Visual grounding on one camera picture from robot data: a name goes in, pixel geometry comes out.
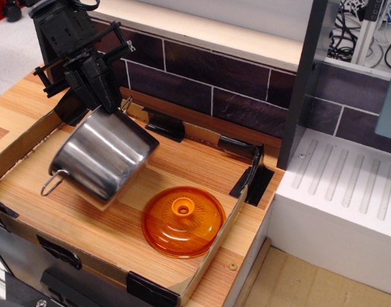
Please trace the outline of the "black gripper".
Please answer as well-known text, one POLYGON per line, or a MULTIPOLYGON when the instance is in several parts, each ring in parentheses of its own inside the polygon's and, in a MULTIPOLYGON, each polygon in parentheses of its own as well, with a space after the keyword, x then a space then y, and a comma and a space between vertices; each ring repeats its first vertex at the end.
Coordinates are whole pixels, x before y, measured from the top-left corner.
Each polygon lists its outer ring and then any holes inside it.
POLYGON ((114 113, 122 101, 110 65, 134 50, 120 23, 99 31, 89 16, 95 6, 32 6, 44 65, 35 70, 48 97, 70 88, 86 107, 114 113))

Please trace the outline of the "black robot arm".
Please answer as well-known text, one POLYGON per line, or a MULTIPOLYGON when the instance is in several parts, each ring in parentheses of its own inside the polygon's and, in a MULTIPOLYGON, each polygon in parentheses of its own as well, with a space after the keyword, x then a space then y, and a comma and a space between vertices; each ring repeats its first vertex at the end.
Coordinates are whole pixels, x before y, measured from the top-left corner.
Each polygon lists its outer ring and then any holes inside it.
POLYGON ((35 68, 34 74, 44 84, 47 96, 69 90, 88 109, 102 106, 113 113, 121 104, 122 94, 111 64, 132 53, 134 47, 118 22, 97 30, 88 14, 99 4, 20 1, 28 7, 35 25, 44 65, 35 68))

